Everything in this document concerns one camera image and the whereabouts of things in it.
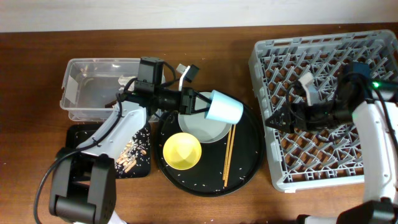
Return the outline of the gold foil wrapper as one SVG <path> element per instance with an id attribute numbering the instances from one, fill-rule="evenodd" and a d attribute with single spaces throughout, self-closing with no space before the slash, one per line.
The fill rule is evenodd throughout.
<path id="1" fill-rule="evenodd" d="M 107 103 L 107 104 L 105 104 L 105 108 L 115 108 L 115 107 L 117 107 L 117 105 L 119 104 L 119 101 L 118 100 L 114 100 L 114 101 L 112 101 L 112 102 L 110 102 L 110 103 Z"/>

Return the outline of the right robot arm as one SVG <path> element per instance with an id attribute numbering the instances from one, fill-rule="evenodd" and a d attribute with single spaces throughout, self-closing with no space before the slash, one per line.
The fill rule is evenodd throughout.
<path id="1" fill-rule="evenodd" d="M 266 119 L 267 127 L 292 133 L 353 124 L 364 164 L 364 202 L 336 218 L 299 215 L 297 223 L 397 223 L 397 82 L 372 78 L 368 64 L 351 62 L 338 77 L 334 97 L 316 96 L 307 73 L 291 86 L 304 103 L 287 102 Z"/>

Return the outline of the yellow bowl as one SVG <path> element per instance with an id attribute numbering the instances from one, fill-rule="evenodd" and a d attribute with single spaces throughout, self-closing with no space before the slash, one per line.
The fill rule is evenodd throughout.
<path id="1" fill-rule="evenodd" d="M 201 143 L 189 133 L 176 133 L 169 137 L 162 150 L 166 163 L 177 170 L 188 170 L 200 160 Z"/>

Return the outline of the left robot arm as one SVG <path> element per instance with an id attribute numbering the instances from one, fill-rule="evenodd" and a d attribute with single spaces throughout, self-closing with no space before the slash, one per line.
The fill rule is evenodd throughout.
<path id="1" fill-rule="evenodd" d="M 192 88 L 169 90 L 162 82 L 167 63 L 142 57 L 137 77 L 116 95 L 116 109 L 100 128 L 74 149 L 59 151 L 46 176 L 52 177 L 49 212 L 68 223 L 122 223 L 115 211 L 114 164 L 132 136 L 157 110 L 195 114 L 195 100 L 213 100 Z"/>

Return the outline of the blue cup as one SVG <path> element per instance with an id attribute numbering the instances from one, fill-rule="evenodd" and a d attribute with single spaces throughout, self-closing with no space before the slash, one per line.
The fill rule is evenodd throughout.
<path id="1" fill-rule="evenodd" d="M 210 107 L 205 112 L 205 119 L 237 124 L 243 115 L 243 104 L 222 92 L 213 90 L 210 95 Z"/>

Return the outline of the white napkin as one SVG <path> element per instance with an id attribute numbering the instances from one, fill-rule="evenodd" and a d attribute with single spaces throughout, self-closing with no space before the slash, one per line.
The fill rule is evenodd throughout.
<path id="1" fill-rule="evenodd" d="M 121 86 L 126 86 L 126 84 L 128 83 L 128 81 L 130 81 L 131 79 L 135 78 L 135 76 L 131 76 L 131 77 L 125 77 L 125 76 L 121 76 L 118 78 L 118 83 Z"/>

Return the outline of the food scraps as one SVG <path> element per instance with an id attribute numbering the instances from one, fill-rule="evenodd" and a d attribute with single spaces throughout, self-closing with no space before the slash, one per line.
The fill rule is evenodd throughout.
<path id="1" fill-rule="evenodd" d="M 116 160 L 116 178 L 147 176 L 150 171 L 150 149 L 150 129 L 142 128 L 132 136 Z"/>

